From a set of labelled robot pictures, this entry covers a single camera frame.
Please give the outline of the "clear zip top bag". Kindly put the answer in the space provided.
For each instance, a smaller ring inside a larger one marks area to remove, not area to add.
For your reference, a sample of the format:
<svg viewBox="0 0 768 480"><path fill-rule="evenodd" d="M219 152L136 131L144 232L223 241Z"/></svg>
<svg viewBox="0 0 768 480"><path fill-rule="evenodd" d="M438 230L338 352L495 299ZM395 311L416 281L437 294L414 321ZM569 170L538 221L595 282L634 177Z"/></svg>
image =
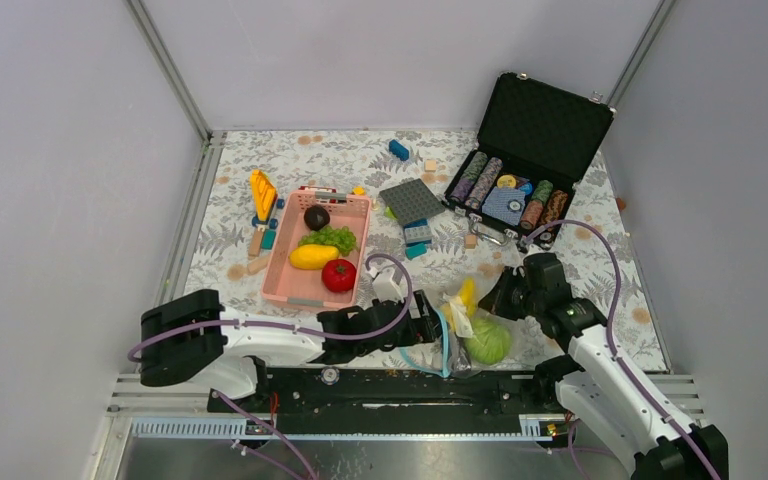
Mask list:
<svg viewBox="0 0 768 480"><path fill-rule="evenodd" d="M430 282L425 282L423 286L428 299L431 301L434 310L442 317L443 334L440 339L428 345L423 344L415 347L399 348L399 364L411 370L444 379L467 379L479 373L489 371L501 372L525 369L526 365L520 359L520 348L523 346L524 341L519 338L518 328L513 323L478 308L478 301L490 292L503 270L504 267L496 267L489 275L470 274L457 278L445 278L440 285L432 285ZM471 276L475 280L477 308L469 322L463 322L456 328L452 328L448 326L440 311L443 295L456 294L467 276ZM464 346L464 339L473 335L471 321L477 317L492 318L508 327L511 332L513 343L510 352L498 364L488 366L473 361Z"/></svg>

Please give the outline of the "yellow fake mango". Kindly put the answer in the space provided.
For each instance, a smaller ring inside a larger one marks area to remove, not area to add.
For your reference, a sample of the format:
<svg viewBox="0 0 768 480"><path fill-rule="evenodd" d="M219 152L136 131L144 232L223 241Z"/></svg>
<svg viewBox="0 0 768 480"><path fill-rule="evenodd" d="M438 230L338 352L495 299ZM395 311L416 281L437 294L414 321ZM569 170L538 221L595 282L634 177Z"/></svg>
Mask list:
<svg viewBox="0 0 768 480"><path fill-rule="evenodd" d="M301 270L321 270L327 262L340 257L335 246L306 244L294 249L288 259L290 265Z"/></svg>

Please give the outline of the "red fake apple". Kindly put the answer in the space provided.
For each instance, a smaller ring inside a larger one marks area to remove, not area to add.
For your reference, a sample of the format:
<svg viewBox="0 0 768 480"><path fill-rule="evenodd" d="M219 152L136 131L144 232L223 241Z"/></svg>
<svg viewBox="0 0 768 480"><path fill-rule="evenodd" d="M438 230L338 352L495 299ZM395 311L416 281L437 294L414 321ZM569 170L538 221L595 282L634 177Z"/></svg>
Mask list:
<svg viewBox="0 0 768 480"><path fill-rule="evenodd" d="M330 260L321 270L321 281L333 293L345 293L354 289L357 277L356 266L345 260Z"/></svg>

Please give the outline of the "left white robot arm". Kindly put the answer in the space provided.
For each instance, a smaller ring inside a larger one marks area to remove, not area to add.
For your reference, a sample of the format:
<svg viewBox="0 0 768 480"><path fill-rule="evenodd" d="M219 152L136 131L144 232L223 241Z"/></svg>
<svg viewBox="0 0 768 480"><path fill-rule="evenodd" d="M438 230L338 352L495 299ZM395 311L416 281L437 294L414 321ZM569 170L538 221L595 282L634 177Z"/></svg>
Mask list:
<svg viewBox="0 0 768 480"><path fill-rule="evenodd" d="M191 383L218 390L242 408L269 401L268 366L343 365L376 352L445 341L446 319L423 291L285 319L227 310L202 289L146 311L140 342L127 354L146 387Z"/></svg>

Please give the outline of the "green fake grapes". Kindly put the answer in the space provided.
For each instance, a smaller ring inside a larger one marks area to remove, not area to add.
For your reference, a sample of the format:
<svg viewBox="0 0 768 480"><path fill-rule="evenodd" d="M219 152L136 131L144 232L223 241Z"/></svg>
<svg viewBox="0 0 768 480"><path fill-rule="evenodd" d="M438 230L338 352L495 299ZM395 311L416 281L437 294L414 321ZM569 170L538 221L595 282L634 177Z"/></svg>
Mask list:
<svg viewBox="0 0 768 480"><path fill-rule="evenodd" d="M304 245L324 245L333 246L343 257L347 257L353 251L358 248L358 240L356 235L347 226L340 228L332 228L327 225L320 230L312 231L303 236L298 246Z"/></svg>

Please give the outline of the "yellow fake banana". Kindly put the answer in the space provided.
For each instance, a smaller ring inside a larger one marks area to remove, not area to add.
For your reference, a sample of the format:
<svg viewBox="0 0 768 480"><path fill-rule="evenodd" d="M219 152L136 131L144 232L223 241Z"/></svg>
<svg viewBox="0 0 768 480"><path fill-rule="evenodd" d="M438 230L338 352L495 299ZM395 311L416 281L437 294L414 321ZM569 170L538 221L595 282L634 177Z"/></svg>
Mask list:
<svg viewBox="0 0 768 480"><path fill-rule="evenodd" d="M443 303L440 306L449 327L456 328L463 322L469 322L477 308L476 284L471 276L467 276L458 292L454 295L443 295Z"/></svg>

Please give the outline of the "pink plastic basket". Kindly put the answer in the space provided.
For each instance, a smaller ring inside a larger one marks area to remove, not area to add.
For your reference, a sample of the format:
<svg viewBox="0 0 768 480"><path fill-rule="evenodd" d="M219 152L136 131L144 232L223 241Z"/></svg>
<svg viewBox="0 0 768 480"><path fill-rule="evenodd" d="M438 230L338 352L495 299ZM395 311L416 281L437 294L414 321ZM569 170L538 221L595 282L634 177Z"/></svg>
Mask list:
<svg viewBox="0 0 768 480"><path fill-rule="evenodd" d="M311 311L354 305L370 217L371 200L365 196L293 191L261 296L281 308Z"/></svg>

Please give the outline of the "green fake cabbage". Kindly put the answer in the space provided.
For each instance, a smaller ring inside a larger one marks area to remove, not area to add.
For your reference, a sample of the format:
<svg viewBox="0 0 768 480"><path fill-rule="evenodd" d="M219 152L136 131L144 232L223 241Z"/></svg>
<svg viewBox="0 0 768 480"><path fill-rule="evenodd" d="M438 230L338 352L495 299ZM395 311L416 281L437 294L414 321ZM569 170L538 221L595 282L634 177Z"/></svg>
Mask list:
<svg viewBox="0 0 768 480"><path fill-rule="evenodd" d="M483 365L495 365L509 354L513 340L508 327L488 317L471 321L473 335L464 339L471 359Z"/></svg>

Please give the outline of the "dark fake plum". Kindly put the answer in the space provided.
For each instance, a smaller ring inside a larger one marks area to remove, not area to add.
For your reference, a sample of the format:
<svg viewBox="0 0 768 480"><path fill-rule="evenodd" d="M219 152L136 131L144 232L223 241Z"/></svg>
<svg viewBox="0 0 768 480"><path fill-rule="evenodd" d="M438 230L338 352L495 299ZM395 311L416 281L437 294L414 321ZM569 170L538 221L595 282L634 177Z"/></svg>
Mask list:
<svg viewBox="0 0 768 480"><path fill-rule="evenodd" d="M331 217L323 206L313 205L305 210L303 220L309 230L320 231L330 224Z"/></svg>

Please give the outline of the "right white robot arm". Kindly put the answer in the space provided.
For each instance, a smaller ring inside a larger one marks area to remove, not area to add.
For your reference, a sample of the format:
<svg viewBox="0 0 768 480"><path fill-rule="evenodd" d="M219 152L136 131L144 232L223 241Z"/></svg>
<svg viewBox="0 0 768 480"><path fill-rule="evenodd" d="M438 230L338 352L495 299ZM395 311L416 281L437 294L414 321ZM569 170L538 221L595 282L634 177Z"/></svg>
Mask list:
<svg viewBox="0 0 768 480"><path fill-rule="evenodd" d="M576 298L552 253L507 267L480 309L507 320L534 318L563 353L534 370L543 410L573 413L614 454L632 479L726 479L728 442L700 426L621 351L608 320Z"/></svg>

